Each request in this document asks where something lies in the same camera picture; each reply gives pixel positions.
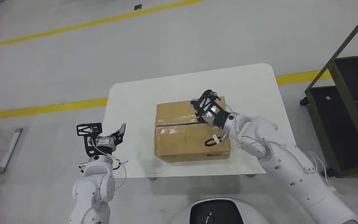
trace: cardboard box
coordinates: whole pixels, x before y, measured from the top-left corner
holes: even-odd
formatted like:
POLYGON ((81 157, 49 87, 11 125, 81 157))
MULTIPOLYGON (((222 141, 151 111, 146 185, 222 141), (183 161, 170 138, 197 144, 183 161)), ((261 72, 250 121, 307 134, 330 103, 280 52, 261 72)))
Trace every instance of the cardboard box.
MULTIPOLYGON (((225 99, 217 100, 220 106, 225 99)), ((207 147, 205 141, 213 135, 221 136, 219 128, 212 128, 196 120, 189 101, 157 105, 154 154, 165 162, 218 160, 229 158, 230 140, 207 147)))

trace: wire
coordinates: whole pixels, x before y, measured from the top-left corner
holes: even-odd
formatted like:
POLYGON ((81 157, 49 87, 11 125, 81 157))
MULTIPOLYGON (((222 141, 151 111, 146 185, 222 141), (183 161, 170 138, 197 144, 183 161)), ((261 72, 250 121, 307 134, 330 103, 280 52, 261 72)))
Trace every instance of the wire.
POLYGON ((317 162, 316 162, 316 160, 314 159, 314 157, 316 157, 317 160, 322 164, 323 170, 324 170, 324 179, 326 180, 327 185, 331 188, 332 185, 328 182, 328 179, 327 179, 327 169, 326 169, 326 167, 324 166, 324 163, 322 162, 322 160, 321 160, 314 152, 309 151, 309 154, 312 156, 313 160, 315 161, 316 166, 317 166, 317 162))
POLYGON ((89 208, 89 209, 83 214, 83 217, 82 217, 81 222, 80 222, 79 224, 82 224, 82 223, 83 223, 83 219, 84 219, 84 217, 86 216, 86 214, 87 214, 87 212, 88 212, 89 210, 91 210, 93 207, 95 207, 96 205, 98 205, 98 204, 100 204, 101 202, 103 202, 103 200, 107 199, 109 196, 114 195, 114 193, 115 193, 118 189, 120 189, 120 188, 123 186, 123 184, 125 183, 125 181, 127 180, 127 169, 125 168, 124 164, 125 164, 126 162, 128 162, 128 160, 125 161, 125 162, 121 162, 119 158, 117 158, 117 157, 115 157, 115 156, 112 156, 111 154, 106 154, 106 153, 102 152, 101 150, 99 150, 99 149, 96 147, 96 145, 95 145, 95 143, 94 143, 94 141, 93 141, 93 138, 91 138, 91 140, 92 140, 92 145, 94 146, 94 148, 95 148, 96 150, 98 150, 98 152, 101 152, 103 155, 108 156, 109 158, 114 159, 114 160, 116 160, 117 162, 119 162, 119 166, 121 165, 121 166, 123 167, 123 169, 124 169, 124 180, 123 180, 123 182, 122 182, 116 189, 114 189, 114 191, 113 191, 112 193, 108 194, 107 196, 105 196, 104 198, 102 198, 100 201, 98 201, 96 204, 94 204, 91 208, 89 208))

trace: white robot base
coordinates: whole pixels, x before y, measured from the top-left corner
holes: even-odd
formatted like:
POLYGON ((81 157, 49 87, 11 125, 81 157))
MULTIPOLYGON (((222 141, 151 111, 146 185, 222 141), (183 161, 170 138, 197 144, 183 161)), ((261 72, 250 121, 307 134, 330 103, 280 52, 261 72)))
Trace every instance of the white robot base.
POLYGON ((171 224, 269 224, 251 205, 233 198, 208 198, 176 214, 171 224))

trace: yellow stripe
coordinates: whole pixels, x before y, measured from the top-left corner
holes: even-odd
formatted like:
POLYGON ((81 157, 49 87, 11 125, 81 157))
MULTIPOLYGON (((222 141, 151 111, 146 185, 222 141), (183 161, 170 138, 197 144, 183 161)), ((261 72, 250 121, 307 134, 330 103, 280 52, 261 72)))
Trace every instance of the yellow stripe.
MULTIPOLYGON (((276 81, 278 85, 285 85, 285 84, 298 83, 298 82, 310 82, 318 75, 318 73, 319 71, 303 72, 303 73, 296 73, 296 74, 285 74, 283 76, 276 76, 276 81)), ((330 78, 332 77, 327 69, 319 80, 327 80, 330 78)))
POLYGON ((92 108, 95 106, 106 106, 108 98, 95 100, 85 100, 79 102, 68 102, 65 104, 55 104, 48 106, 38 106, 35 108, 25 108, 20 110, 8 110, 0 112, 0 118, 9 118, 13 116, 27 116, 35 114, 53 113, 66 110, 77 110, 84 108, 92 108))
POLYGON ((15 38, 15 39, 12 39, 12 40, 5 40, 5 41, 0 42, 0 45, 18 43, 18 42, 22 42, 22 41, 25 41, 25 40, 31 40, 31 39, 40 38, 40 37, 43 37, 43 36, 50 36, 50 35, 54 35, 54 34, 59 34, 61 32, 67 32, 67 31, 77 30, 77 29, 81 29, 81 28, 85 28, 85 27, 89 27, 89 26, 105 24, 105 23, 108 23, 108 22, 114 22, 114 21, 117 21, 117 20, 123 20, 125 18, 131 18, 131 17, 135 17, 135 16, 142 16, 142 15, 149 14, 149 13, 159 12, 161 10, 168 10, 170 8, 186 6, 188 4, 194 4, 194 3, 203 2, 203 1, 205 1, 205 0, 186 0, 186 1, 177 2, 177 3, 173 3, 173 4, 167 4, 167 5, 159 6, 159 7, 155 7, 155 8, 149 8, 149 9, 146 9, 146 10, 138 10, 138 11, 134 11, 134 12, 131 12, 131 13, 128 13, 128 14, 124 14, 124 15, 119 15, 119 16, 115 16, 115 17, 111 17, 111 18, 104 18, 104 19, 96 20, 96 21, 92 21, 92 22, 86 22, 85 24, 69 26, 69 27, 58 29, 58 30, 50 30, 50 31, 47 31, 47 32, 41 32, 39 34, 33 34, 33 35, 30 35, 30 36, 24 36, 24 37, 21 37, 21 38, 15 38))
MULTIPOLYGON (((276 76, 278 85, 292 84, 298 82, 312 81, 319 71, 304 72, 297 74, 286 74, 283 76, 276 76)), ((328 70, 322 75, 320 80, 326 80, 331 78, 331 74, 328 70)), ((53 113, 66 110, 78 110, 84 108, 93 108, 96 106, 106 106, 108 98, 101 98, 95 100, 85 100, 79 102, 68 102, 65 104, 56 104, 49 106, 38 106, 36 108, 25 108, 19 110, 0 111, 0 118, 10 118, 14 116, 27 116, 35 114, 53 113)))

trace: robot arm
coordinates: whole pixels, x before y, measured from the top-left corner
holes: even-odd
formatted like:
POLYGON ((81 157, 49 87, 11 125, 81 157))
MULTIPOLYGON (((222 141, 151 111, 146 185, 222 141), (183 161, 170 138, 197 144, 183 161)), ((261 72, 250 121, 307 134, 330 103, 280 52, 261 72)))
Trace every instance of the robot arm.
POLYGON ((216 99, 220 100, 217 94, 207 90, 191 102, 198 121, 221 128, 223 137, 228 134, 239 148, 256 156, 267 174, 284 186, 317 223, 357 223, 353 211, 322 180, 296 144, 279 135, 276 125, 262 118, 229 113, 216 99))
POLYGON ((123 141, 125 127, 123 124, 117 132, 109 136, 99 136, 102 133, 101 123, 77 126, 77 135, 84 138, 89 161, 79 165, 83 174, 73 186, 72 197, 76 204, 70 216, 70 224, 109 224, 108 202, 113 199, 116 184, 112 158, 118 160, 111 154, 123 141))

